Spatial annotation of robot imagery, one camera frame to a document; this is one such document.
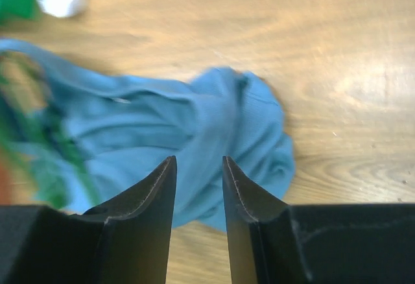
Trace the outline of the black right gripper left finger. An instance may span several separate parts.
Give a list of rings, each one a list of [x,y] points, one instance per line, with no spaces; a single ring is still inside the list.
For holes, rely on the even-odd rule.
[[[176,159],[81,215],[1,208],[2,283],[164,283]]]

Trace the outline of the blue tank top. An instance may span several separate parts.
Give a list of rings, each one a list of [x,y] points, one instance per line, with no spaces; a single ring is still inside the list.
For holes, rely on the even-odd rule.
[[[100,204],[146,177],[166,157],[177,161],[173,226],[198,220],[225,230],[222,158],[230,156],[256,183],[282,197],[295,173],[283,109],[255,74],[213,67],[190,82],[111,77],[84,69],[19,40],[1,52],[27,55],[45,72],[53,105],[86,165]],[[70,201],[64,209],[96,206],[74,170],[58,166]]]

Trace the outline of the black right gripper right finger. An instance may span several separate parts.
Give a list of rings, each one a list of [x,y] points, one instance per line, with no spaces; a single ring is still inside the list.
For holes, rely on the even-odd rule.
[[[289,205],[223,159],[233,283],[413,283],[413,204]]]

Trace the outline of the green clothes hanger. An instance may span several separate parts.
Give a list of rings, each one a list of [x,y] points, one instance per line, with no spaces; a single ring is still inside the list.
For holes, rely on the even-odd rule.
[[[1,153],[29,176],[51,206],[62,209],[70,201],[59,160],[74,170],[87,201],[98,203],[86,165],[53,105],[45,72],[28,56],[13,51],[1,52]]]

